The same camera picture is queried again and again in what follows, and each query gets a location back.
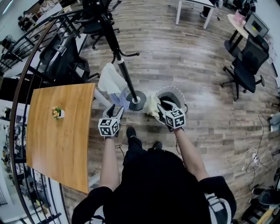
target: wrist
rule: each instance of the wrist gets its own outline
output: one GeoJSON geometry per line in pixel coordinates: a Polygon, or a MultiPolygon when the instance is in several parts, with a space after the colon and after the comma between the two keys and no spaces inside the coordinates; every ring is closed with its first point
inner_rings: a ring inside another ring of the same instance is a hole
{"type": "Polygon", "coordinates": [[[176,128],[176,129],[173,129],[173,132],[176,135],[177,133],[184,132],[184,131],[182,128],[176,128]]]}
{"type": "Polygon", "coordinates": [[[113,136],[113,137],[110,137],[110,136],[104,137],[104,139],[105,139],[105,141],[106,141],[107,139],[115,140],[115,136],[113,136]]]}

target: desk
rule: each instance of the desk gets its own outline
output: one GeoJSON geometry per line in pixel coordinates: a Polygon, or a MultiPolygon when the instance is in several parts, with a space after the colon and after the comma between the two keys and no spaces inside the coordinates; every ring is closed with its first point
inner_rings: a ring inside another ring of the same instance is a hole
{"type": "Polygon", "coordinates": [[[36,24],[39,24],[46,18],[50,17],[51,15],[54,15],[55,13],[59,12],[62,10],[62,7],[60,4],[56,4],[50,11],[47,11],[45,14],[43,14],[36,22],[36,24]]]}
{"type": "Polygon", "coordinates": [[[94,83],[33,91],[26,132],[27,165],[73,189],[88,193],[88,138],[94,83]],[[59,106],[65,117],[55,119],[59,106]]]}
{"type": "Polygon", "coordinates": [[[236,29],[234,34],[232,35],[232,37],[230,38],[230,40],[226,40],[224,42],[224,46],[226,47],[226,49],[228,50],[228,52],[233,56],[233,57],[237,57],[239,52],[240,52],[240,48],[237,47],[237,45],[240,43],[240,41],[242,40],[243,37],[245,37],[246,39],[248,39],[248,32],[244,29],[244,25],[245,25],[245,21],[242,22],[242,24],[237,23],[234,20],[234,15],[233,14],[229,14],[227,15],[229,22],[233,25],[233,27],[236,29]],[[233,40],[235,39],[236,35],[240,33],[240,36],[238,37],[238,39],[236,40],[235,43],[232,43],[233,40]]]}
{"type": "Polygon", "coordinates": [[[208,23],[210,21],[211,15],[212,15],[212,13],[214,11],[215,6],[209,0],[179,0],[177,16],[176,16],[176,25],[179,24],[180,13],[181,13],[181,8],[182,8],[182,2],[187,2],[187,3],[191,3],[191,4],[197,3],[197,4],[201,4],[203,6],[211,8],[210,11],[209,11],[209,14],[207,16],[207,19],[206,19],[206,21],[204,23],[204,26],[203,26],[203,29],[206,29],[207,25],[208,25],[208,23]]]}

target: small potted plant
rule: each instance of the small potted plant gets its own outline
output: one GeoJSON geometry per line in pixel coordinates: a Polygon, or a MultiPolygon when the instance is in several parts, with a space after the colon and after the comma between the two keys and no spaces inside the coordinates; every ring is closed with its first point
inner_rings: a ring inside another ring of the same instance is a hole
{"type": "Polygon", "coordinates": [[[64,110],[62,110],[60,107],[58,106],[54,106],[52,108],[52,115],[55,119],[58,118],[63,118],[64,117],[64,110]]]}

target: white cloth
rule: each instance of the white cloth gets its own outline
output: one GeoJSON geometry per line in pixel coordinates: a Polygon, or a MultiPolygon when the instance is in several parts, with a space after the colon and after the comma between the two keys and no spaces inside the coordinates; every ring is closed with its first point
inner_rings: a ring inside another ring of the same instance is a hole
{"type": "Polygon", "coordinates": [[[107,63],[102,69],[98,82],[98,88],[108,94],[116,94],[118,97],[127,87],[126,81],[121,77],[112,63],[107,63]]]}
{"type": "Polygon", "coordinates": [[[149,97],[147,97],[147,101],[144,104],[142,112],[159,118],[158,103],[161,104],[161,101],[156,96],[156,94],[151,94],[149,97]]]}

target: power strip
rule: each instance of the power strip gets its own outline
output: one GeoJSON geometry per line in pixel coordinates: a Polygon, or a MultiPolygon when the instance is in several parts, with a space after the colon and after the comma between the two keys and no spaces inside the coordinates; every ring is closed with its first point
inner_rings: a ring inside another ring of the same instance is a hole
{"type": "Polygon", "coordinates": [[[259,162],[259,157],[257,157],[256,153],[253,153],[252,158],[253,158],[255,164],[257,164],[257,162],[259,162]]]}

